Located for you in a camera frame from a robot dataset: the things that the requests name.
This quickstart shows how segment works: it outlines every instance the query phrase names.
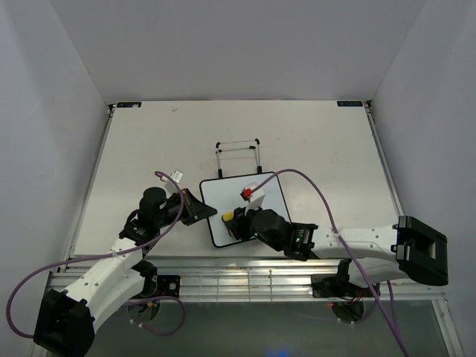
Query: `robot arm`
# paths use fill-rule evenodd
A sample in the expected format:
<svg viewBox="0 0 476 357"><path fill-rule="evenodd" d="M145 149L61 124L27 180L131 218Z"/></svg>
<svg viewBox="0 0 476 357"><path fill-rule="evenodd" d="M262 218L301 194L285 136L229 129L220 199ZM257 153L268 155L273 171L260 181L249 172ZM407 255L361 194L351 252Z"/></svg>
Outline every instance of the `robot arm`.
<svg viewBox="0 0 476 357"><path fill-rule="evenodd" d="M264 191L253 191L256 186L251 184L241 193L248 202L246 208L223 215L222 221L231 236L242 241L257 238L291 259L341 259L332 284L337 279L343 284L367 287L331 228L290 223L273 210L263 210L260 205ZM448 284L446 237L418 219L401 216L395 225L344 229L339 234L359 258L373 284L406 277L425 285Z"/></svg>
<svg viewBox="0 0 476 357"><path fill-rule="evenodd" d="M217 213L188 189L181 192L184 209L179 219L183 224L192 225ZM35 343L58 356L84 356L96 331L125 302L139 298L140 294L153 296L157 268L144 260L152 246L121 252L150 242L175 220L179 209L179 194L167 199L159 187L145 190L139 209L129 215L108 252L113 256L98 260L63 291L52 289L44 296L33 337Z"/></svg>

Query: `metal handle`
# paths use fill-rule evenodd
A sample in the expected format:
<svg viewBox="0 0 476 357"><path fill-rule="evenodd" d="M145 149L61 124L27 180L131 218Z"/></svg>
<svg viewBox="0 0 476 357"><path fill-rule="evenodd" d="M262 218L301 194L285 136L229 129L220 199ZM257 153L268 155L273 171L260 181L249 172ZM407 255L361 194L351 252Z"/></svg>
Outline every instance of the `metal handle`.
<svg viewBox="0 0 476 357"><path fill-rule="evenodd" d="M220 145L224 144L238 144L238 143L256 143L256 146L250 145L249 147L232 147L228 149L220 149ZM252 139L252 140L239 140L239 141L226 141L226 142L217 142L215 145L216 148L216 164L218 165L218 177L223 177L222 165L220 164L220 153L226 151L237 151L237 150L247 150L252 149L254 152L254 159L256 161L256 171L257 173L263 173L263 168L261 166L261 155L260 155L260 140L259 139Z"/></svg>

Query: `white wall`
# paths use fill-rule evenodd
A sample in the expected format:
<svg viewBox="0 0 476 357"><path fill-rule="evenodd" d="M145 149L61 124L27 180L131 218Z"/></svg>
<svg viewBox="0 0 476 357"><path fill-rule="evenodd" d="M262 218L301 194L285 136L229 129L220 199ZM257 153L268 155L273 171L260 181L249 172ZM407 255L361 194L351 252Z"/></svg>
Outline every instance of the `white wall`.
<svg viewBox="0 0 476 357"><path fill-rule="evenodd" d="M107 103L370 99L424 0L52 0Z"/></svg>
<svg viewBox="0 0 476 357"><path fill-rule="evenodd" d="M0 0L0 306L26 274L58 260L84 194L106 106L47 0ZM33 333L46 274L13 317ZM0 320L0 355L29 340Z"/></svg>
<svg viewBox="0 0 476 357"><path fill-rule="evenodd" d="M427 1L374 100L406 214L448 236L448 300L476 356L476 1Z"/></svg>

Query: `red cap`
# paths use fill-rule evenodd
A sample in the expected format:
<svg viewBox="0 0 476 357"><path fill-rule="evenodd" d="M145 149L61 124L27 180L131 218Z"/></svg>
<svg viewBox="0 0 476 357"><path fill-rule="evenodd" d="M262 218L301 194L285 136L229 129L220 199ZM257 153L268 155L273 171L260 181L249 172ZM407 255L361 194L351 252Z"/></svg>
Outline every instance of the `red cap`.
<svg viewBox="0 0 476 357"><path fill-rule="evenodd" d="M243 191L243 197L246 199L249 199L251 197L251 188L247 188L245 191Z"/></svg>

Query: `tabletop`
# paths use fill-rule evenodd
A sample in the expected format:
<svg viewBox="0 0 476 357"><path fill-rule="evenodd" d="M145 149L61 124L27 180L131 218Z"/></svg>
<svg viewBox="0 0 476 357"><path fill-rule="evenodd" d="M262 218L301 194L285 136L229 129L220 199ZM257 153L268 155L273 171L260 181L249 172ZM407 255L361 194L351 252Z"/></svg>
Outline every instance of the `tabletop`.
<svg viewBox="0 0 476 357"><path fill-rule="evenodd" d="M394 223L397 212L363 106L335 101L152 101L117 107L110 119L74 255L102 254L118 237L142 193L163 186L154 171L184 173L181 187L201 198L199 183L217 177L217 141L260 139L263 172L303 171L326 196L338 227ZM223 175L256 172L252 150L224 152ZM329 226L312 186L293 173L280 184L294 222ZM178 224L151 257L282 257L258 241L215 248L206 221Z"/></svg>

